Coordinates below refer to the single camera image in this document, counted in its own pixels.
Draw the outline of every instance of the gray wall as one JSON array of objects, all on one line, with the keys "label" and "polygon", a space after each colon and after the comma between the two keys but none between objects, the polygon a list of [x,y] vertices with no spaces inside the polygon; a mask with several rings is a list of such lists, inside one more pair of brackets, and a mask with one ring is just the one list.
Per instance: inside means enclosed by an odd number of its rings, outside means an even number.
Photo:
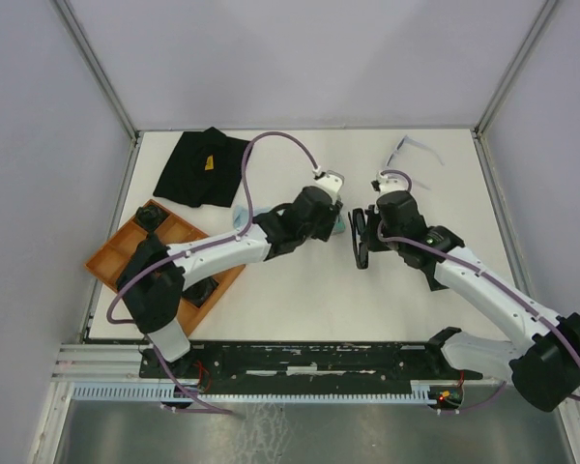
[{"label": "gray wall", "polygon": [[71,0],[139,129],[473,126],[543,0]]},{"label": "gray wall", "polygon": [[488,144],[538,299],[580,312],[580,0],[562,2]]},{"label": "gray wall", "polygon": [[1,0],[0,464],[27,456],[128,149],[49,2]]}]

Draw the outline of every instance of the white table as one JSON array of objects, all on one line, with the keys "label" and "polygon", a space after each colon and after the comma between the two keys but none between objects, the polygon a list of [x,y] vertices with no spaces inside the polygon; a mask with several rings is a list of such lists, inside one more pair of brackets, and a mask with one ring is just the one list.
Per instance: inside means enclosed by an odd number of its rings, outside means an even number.
[{"label": "white table", "polygon": [[[259,131],[229,130],[251,139]],[[376,200],[370,182],[401,137],[437,151],[405,147],[393,167],[430,186],[414,187],[428,225],[442,224],[505,279],[512,281],[479,160],[468,130],[293,130],[325,169],[346,177],[346,211]],[[152,197],[160,173],[180,132],[147,132],[130,182],[121,224]],[[312,182],[303,152],[291,141],[269,137],[258,142],[247,169],[255,206],[292,201]],[[159,203],[209,235],[231,228],[232,211],[213,206],[192,209],[163,198]],[[245,205],[242,187],[234,204]],[[111,326],[105,311],[114,294],[103,287],[90,337],[141,338],[135,326]],[[116,317],[129,317],[120,303]],[[198,326],[192,338],[261,340],[426,340],[447,326],[484,337],[504,335],[481,313],[450,290],[430,292],[424,275],[408,268],[394,252],[370,255],[369,269],[354,262],[350,228],[326,244],[310,241],[294,253],[249,265]]]}]

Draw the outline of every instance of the orange tray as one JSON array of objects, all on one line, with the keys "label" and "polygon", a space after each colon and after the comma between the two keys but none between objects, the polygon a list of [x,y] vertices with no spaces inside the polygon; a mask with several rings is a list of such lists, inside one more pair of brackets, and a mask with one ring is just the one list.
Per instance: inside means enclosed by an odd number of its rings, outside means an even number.
[{"label": "orange tray", "polygon": [[[200,229],[163,208],[156,201],[149,200],[144,206],[149,205],[155,205],[168,214],[167,218],[155,230],[159,240],[164,245],[193,242],[208,237]],[[127,263],[129,263],[137,245],[147,235],[146,231],[134,219],[135,216],[131,217],[85,264],[85,268],[89,273],[98,278],[114,292],[117,291],[116,280],[127,266]],[[213,309],[213,306],[219,301],[221,295],[225,293],[244,268],[245,266],[237,266],[236,268],[212,275],[212,278],[217,281],[218,286],[200,307],[191,304],[185,298],[181,299],[178,306],[177,318],[185,334],[191,335],[197,325],[202,322],[204,316]]]}]

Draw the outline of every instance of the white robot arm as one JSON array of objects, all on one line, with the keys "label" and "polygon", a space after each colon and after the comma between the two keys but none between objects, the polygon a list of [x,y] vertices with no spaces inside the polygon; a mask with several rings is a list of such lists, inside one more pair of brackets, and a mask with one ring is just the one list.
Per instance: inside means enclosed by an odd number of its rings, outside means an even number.
[{"label": "white robot arm", "polygon": [[316,175],[293,203],[253,218],[249,228],[185,244],[164,246],[154,234],[144,240],[117,280],[137,328],[173,362],[189,351],[178,319],[182,293],[208,276],[294,251],[307,239],[326,242],[341,210],[343,177]]},{"label": "white robot arm", "polygon": [[380,196],[366,211],[360,231],[367,248],[394,249],[425,274],[432,291],[450,288],[509,339],[489,340],[447,328],[430,342],[452,367],[512,382],[531,404],[552,411],[580,387],[580,315],[564,318],[533,301],[491,272],[446,227],[428,227],[404,183],[386,173],[373,184]]}]

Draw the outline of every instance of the black cloth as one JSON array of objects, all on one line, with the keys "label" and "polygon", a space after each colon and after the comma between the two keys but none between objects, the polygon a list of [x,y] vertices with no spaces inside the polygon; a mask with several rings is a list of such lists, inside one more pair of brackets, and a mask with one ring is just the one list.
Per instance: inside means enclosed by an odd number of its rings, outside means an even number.
[{"label": "black cloth", "polygon": [[183,132],[153,195],[192,208],[229,208],[241,183],[241,160],[248,143],[215,128]]}]

